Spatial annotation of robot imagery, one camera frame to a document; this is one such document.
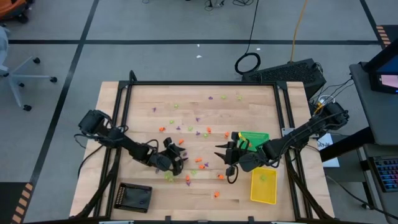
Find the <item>yellow bin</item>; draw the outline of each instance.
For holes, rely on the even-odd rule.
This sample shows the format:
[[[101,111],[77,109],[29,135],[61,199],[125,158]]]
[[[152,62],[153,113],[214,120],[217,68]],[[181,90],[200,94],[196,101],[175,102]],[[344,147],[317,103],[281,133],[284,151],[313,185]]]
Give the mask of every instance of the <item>yellow bin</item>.
[[[251,175],[250,200],[276,204],[277,176],[275,169],[255,168]]]

